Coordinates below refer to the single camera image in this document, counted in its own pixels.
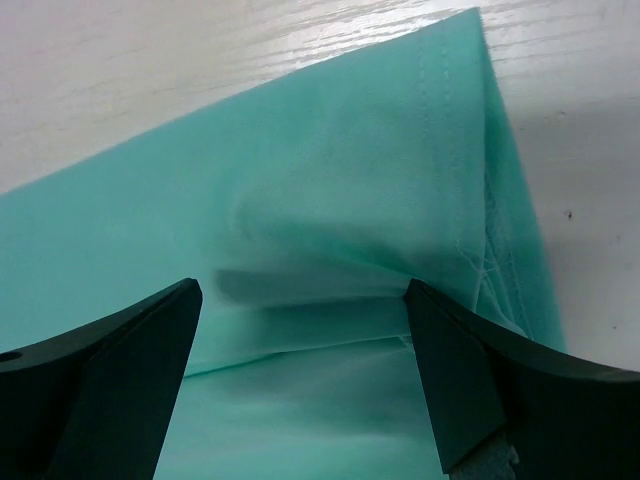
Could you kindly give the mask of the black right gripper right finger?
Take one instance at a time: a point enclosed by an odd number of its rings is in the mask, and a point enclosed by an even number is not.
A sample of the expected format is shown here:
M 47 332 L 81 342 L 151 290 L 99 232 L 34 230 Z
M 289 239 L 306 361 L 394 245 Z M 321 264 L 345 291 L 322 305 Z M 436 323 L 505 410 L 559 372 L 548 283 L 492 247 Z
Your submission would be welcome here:
M 448 477 L 638 477 L 637 372 L 536 343 L 418 280 L 404 301 Z

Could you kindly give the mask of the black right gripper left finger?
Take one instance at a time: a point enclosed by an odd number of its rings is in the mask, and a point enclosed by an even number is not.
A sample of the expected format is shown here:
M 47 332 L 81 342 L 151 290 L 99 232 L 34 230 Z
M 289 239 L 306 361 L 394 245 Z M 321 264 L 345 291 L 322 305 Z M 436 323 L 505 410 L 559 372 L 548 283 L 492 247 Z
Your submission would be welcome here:
M 194 279 L 1 355 L 4 479 L 151 479 L 202 305 Z

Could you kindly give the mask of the green t-shirt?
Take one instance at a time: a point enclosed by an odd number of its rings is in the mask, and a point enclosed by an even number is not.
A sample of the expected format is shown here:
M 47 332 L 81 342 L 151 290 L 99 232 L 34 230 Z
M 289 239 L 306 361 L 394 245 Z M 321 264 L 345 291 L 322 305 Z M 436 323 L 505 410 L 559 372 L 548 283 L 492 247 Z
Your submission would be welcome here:
M 160 479 L 439 479 L 403 295 L 564 345 L 471 9 L 1 198 L 1 345 L 184 277 L 203 307 Z

